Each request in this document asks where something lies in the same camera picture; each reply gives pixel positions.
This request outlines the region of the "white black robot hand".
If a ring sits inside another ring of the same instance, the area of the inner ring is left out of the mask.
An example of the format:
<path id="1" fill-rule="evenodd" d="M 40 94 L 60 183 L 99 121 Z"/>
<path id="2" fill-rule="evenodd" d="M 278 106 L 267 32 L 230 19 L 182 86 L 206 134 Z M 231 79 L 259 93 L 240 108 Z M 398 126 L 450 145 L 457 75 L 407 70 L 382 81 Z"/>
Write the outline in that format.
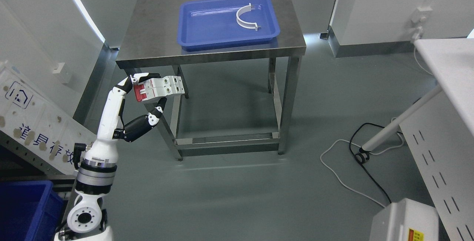
<path id="1" fill-rule="evenodd" d="M 117 164 L 117 141 L 123 139 L 130 143 L 152 130 L 164 112 L 167 99 L 161 98 L 154 109 L 144 116 L 135 118 L 128 124 L 123 122 L 125 95 L 134 85 L 152 78 L 160 78 L 159 73 L 135 73 L 128 75 L 116 84 L 108 94 L 108 98 L 97 132 L 97 139 L 85 153 L 83 162 L 93 167 L 112 167 Z"/>

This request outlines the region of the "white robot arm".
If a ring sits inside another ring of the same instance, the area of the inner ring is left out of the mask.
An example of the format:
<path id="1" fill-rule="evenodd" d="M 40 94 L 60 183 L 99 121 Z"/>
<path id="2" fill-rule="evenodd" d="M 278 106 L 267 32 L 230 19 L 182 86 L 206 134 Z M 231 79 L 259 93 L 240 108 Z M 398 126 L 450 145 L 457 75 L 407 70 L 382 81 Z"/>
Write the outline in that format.
<path id="1" fill-rule="evenodd" d="M 72 162 L 77 171 L 73 207 L 54 235 L 55 241 L 113 241 L 113 229 L 102 208 L 117 170 L 115 142 L 97 141 L 89 148 L 76 143 Z"/>

